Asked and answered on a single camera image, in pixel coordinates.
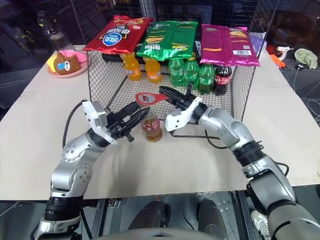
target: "brown bear toy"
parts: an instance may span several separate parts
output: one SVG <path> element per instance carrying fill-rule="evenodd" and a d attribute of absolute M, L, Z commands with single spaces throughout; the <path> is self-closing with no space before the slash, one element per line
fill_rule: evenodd
<path fill-rule="evenodd" d="M 66 57 L 61 52 L 57 53 L 53 65 L 55 71 L 60 75 L 72 74 L 81 69 L 76 55 Z"/>

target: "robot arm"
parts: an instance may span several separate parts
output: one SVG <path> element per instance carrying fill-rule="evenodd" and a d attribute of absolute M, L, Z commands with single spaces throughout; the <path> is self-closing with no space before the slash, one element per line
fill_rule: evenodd
<path fill-rule="evenodd" d="M 91 128 L 64 146 L 60 163 L 51 176 L 45 215 L 31 234 L 32 239 L 52 235 L 58 235 L 60 239 L 76 237 L 74 230 L 81 220 L 82 201 L 96 160 L 108 145 L 116 144 L 117 139 L 126 136 L 132 142 L 131 129 L 149 112 L 149 108 L 137 111 L 136 102 L 117 113 L 104 110 L 98 102 L 84 101 L 82 105 Z"/>
<path fill-rule="evenodd" d="M 167 113 L 165 126 L 170 130 L 184 127 L 194 120 L 207 131 L 219 137 L 242 166 L 242 172 L 250 179 L 248 193 L 256 208 L 268 215 L 271 238 L 278 240 L 316 240 L 320 236 L 320 224 L 296 203 L 294 191 L 278 165 L 255 142 L 247 127 L 231 117 L 224 109 L 206 106 L 198 97 L 186 95 L 161 86 L 160 93 L 179 108 Z"/>

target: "pink plate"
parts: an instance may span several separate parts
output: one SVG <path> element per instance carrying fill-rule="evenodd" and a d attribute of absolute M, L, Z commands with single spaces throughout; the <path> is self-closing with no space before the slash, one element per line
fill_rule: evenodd
<path fill-rule="evenodd" d="M 50 69 L 49 66 L 47 66 L 46 71 L 47 71 L 51 76 L 56 77 L 56 78 L 71 78 L 71 77 L 74 77 L 74 76 L 77 76 L 77 75 L 83 73 L 83 72 L 88 68 L 87 62 L 82 62 L 82 63 L 80 63 L 80 67 L 81 67 L 81 69 L 79 69 L 78 71 L 75 71 L 75 72 L 73 72 L 73 73 L 66 74 L 66 75 L 60 75 L 60 74 L 57 73 L 57 72 L 51 71 L 51 69 Z"/>

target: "table surface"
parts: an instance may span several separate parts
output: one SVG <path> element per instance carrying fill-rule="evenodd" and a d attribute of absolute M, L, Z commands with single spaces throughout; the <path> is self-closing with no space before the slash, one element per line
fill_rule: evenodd
<path fill-rule="evenodd" d="M 260 56 L 243 122 L 264 152 L 290 166 L 294 186 L 320 182 L 319 127 L 266 52 Z M 44 65 L 0 122 L 0 200 L 46 200 L 60 161 L 62 135 L 71 109 L 89 99 L 86 72 L 72 78 L 50 76 Z M 170 193 L 240 190 L 248 180 L 232 153 L 206 139 L 173 138 L 158 143 L 143 130 L 109 146 L 93 168 L 85 199 Z M 89 128 L 80 108 L 70 122 L 67 141 Z M 176 134 L 203 134 L 187 125 Z"/>

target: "barcode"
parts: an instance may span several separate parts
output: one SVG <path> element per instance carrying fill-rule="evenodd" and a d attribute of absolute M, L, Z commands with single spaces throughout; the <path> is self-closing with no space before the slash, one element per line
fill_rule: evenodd
<path fill-rule="evenodd" d="M 249 55 L 251 56 L 250 50 L 233 50 L 234 55 Z"/>

